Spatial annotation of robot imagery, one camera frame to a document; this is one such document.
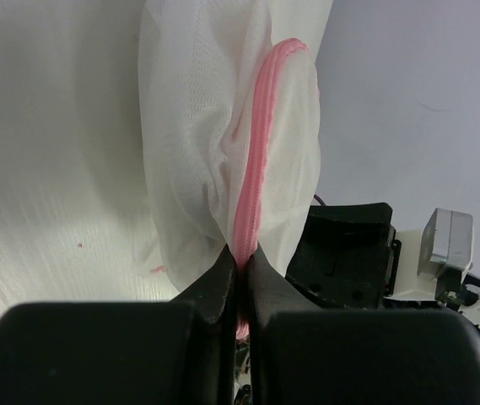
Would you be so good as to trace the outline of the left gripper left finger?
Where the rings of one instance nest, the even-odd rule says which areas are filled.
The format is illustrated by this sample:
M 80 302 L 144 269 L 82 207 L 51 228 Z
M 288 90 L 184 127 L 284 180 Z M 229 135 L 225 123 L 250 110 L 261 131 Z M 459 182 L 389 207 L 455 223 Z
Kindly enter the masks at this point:
M 0 318 L 0 404 L 230 404 L 228 249 L 168 302 L 40 302 Z

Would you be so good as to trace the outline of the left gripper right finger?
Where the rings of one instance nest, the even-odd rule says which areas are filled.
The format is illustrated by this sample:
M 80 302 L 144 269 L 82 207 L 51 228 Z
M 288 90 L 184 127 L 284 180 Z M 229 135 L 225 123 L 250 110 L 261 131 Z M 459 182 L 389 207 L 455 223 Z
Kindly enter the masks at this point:
M 257 251 L 246 269 L 255 404 L 480 404 L 480 337 L 449 310 L 325 310 Z

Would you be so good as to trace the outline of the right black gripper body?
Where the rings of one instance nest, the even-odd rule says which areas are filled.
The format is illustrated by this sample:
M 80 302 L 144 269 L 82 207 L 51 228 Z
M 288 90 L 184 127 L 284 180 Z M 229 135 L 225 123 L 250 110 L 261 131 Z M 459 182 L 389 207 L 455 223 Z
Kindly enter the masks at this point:
M 312 206 L 285 278 L 322 308 L 381 309 L 401 242 L 385 202 Z

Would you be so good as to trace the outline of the pink-zip white laundry bag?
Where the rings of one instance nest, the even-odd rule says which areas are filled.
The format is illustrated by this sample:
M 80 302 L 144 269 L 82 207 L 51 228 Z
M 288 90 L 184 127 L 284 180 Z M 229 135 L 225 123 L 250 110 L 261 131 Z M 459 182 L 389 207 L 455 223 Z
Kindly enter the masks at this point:
M 321 168 L 328 1 L 149 1 L 138 91 L 161 262 L 183 290 L 228 247 L 285 273 Z

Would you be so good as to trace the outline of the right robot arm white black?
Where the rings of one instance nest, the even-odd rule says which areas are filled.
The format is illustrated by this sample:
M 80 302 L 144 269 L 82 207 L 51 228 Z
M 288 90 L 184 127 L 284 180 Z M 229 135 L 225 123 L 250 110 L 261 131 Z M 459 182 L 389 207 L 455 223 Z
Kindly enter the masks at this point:
M 322 308 L 449 309 L 480 332 L 473 218 L 436 208 L 398 231 L 385 202 L 312 206 L 286 279 Z

